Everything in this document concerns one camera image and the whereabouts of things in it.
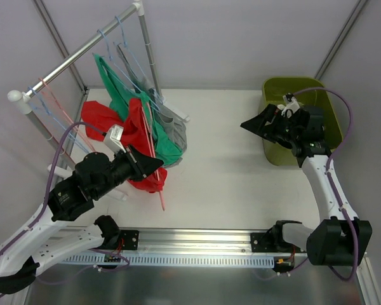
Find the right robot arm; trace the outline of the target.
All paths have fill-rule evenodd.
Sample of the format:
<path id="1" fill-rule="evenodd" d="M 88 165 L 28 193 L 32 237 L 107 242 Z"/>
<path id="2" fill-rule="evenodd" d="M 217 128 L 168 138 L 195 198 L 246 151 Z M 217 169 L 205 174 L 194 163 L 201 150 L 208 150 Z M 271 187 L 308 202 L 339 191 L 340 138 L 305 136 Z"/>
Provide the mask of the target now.
<path id="1" fill-rule="evenodd" d="M 265 243 L 278 252 L 292 245 L 307 252 L 315 266 L 358 267 L 371 239 L 369 221 L 361 220 L 337 178 L 332 151 L 325 140 L 324 112 L 316 106 L 295 109 L 269 104 L 241 128 L 289 149 L 311 186 L 319 225 L 310 229 L 297 220 L 279 220 Z"/>

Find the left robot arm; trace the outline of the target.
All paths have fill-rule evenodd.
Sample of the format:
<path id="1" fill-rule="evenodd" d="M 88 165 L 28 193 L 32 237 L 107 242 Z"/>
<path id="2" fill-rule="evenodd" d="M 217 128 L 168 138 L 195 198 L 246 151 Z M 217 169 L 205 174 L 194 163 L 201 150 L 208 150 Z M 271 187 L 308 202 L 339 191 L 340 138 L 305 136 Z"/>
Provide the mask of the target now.
<path id="1" fill-rule="evenodd" d="M 59 182 L 36 213 L 0 245 L 0 294 L 14 294 L 28 287 L 53 265 L 92 248 L 114 248 L 121 230 L 108 215 L 54 243 L 48 240 L 94 207 L 94 203 L 127 180 L 144 180 L 163 161 L 129 146 L 114 159 L 101 152 L 87 154 L 72 175 Z"/>

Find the light blue wire hanger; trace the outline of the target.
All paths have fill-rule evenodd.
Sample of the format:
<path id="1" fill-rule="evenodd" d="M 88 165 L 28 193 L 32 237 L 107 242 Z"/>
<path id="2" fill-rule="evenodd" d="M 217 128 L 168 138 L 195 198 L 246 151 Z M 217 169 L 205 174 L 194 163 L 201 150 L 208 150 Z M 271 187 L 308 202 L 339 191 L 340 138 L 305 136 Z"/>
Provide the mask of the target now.
<path id="1" fill-rule="evenodd" d="M 56 95 L 47 86 L 44 87 L 43 91 L 33 90 L 28 87 L 32 93 L 35 94 L 39 103 L 35 104 L 29 102 L 29 105 L 33 110 L 39 113 L 45 114 L 49 117 L 49 121 L 56 128 L 61 131 L 66 131 L 67 127 L 73 124 L 75 121 L 67 114 L 65 108 L 58 101 Z M 67 136 L 67 139 L 71 140 L 73 144 L 77 145 L 84 153 L 92 153 L 95 151 L 94 146 L 89 141 L 88 137 L 79 129 L 79 126 L 75 126 Z"/>

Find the red tank top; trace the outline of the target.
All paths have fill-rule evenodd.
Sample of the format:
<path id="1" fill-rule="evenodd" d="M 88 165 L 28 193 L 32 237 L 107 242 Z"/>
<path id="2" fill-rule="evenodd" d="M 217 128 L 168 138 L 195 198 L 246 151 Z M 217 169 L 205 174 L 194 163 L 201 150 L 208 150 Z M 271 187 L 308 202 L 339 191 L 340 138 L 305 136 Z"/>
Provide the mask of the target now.
<path id="1" fill-rule="evenodd" d="M 97 101 L 86 101 L 81 111 L 81 119 L 102 132 L 108 132 L 114 125 L 123 127 L 123 136 L 120 142 L 124 146 L 133 146 L 146 156 L 151 156 L 150 136 L 143 113 L 143 106 L 138 98 L 129 101 L 128 117 L 126 119 L 121 119 L 116 111 Z M 131 180 L 129 183 L 139 190 L 157 193 L 163 190 L 167 174 L 167 170 L 161 167 L 157 170 L 157 173 L 148 176 L 146 179 L 140 182 Z"/>

